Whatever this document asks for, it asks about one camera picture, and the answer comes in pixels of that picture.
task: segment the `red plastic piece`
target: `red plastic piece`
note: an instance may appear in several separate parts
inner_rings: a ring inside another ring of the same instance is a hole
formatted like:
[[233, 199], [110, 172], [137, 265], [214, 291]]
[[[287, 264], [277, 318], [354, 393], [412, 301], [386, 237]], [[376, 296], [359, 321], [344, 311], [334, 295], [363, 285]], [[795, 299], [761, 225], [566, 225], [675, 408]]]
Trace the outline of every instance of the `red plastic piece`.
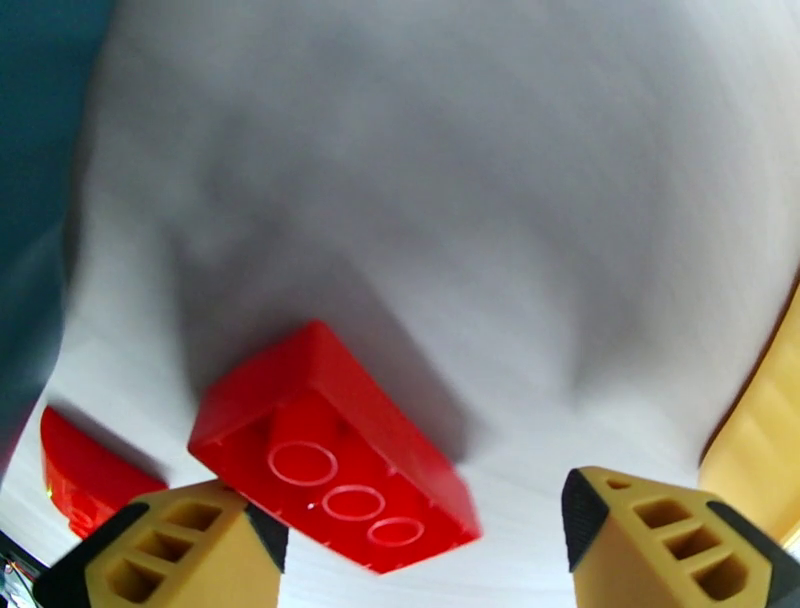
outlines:
[[212, 386], [189, 451], [251, 502], [374, 572], [481, 535], [447, 459], [320, 321]]
[[47, 407], [41, 422], [47, 493], [69, 519], [69, 529], [88, 537], [141, 494], [167, 489]]

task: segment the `white surface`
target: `white surface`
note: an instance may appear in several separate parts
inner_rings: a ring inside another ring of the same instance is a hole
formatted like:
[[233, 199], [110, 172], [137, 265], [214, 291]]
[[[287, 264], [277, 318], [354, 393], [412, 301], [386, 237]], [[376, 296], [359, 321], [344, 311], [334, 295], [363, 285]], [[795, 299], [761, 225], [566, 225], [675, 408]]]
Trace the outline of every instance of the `white surface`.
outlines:
[[[327, 320], [483, 540], [384, 578], [292, 537], [281, 606], [573, 606], [558, 495], [694, 482], [800, 259], [790, 2], [121, 2], [49, 395], [173, 484], [194, 394]], [[75, 539], [34, 419], [0, 526]]]

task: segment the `yellow 3d-printed part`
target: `yellow 3d-printed part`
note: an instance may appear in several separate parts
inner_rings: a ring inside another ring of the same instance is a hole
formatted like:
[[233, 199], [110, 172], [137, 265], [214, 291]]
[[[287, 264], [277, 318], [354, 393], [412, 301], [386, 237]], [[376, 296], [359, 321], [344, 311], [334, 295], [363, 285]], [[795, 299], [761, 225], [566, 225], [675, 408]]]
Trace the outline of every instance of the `yellow 3d-printed part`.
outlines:
[[140, 496], [42, 576], [44, 608], [278, 603], [288, 530], [219, 481]]
[[579, 608], [797, 605], [800, 564], [713, 494], [587, 467], [562, 507]]
[[800, 290], [700, 465], [700, 487], [783, 546], [800, 532]]

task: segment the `red lego brick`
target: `red lego brick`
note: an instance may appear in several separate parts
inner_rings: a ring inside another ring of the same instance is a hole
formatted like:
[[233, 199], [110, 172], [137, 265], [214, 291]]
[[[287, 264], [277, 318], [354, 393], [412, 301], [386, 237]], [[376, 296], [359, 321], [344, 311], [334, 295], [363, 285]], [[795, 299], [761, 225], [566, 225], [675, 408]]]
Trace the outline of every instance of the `red lego brick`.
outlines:
[[451, 464], [320, 321], [212, 386], [189, 451], [272, 516], [374, 572], [481, 535]]
[[49, 406], [40, 432], [47, 493], [81, 538], [140, 494], [167, 489], [163, 481], [109, 451]]

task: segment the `red toy brick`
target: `red toy brick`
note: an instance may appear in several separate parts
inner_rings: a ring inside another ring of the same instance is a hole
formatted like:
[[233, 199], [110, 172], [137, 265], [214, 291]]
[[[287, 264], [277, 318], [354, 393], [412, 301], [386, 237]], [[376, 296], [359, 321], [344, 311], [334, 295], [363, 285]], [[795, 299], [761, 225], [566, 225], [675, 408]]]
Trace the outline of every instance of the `red toy brick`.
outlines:
[[378, 573], [481, 535], [447, 459], [320, 321], [212, 386], [189, 451], [274, 517]]
[[40, 431], [47, 492], [81, 538], [140, 494], [167, 489], [163, 481], [109, 451], [49, 406]]

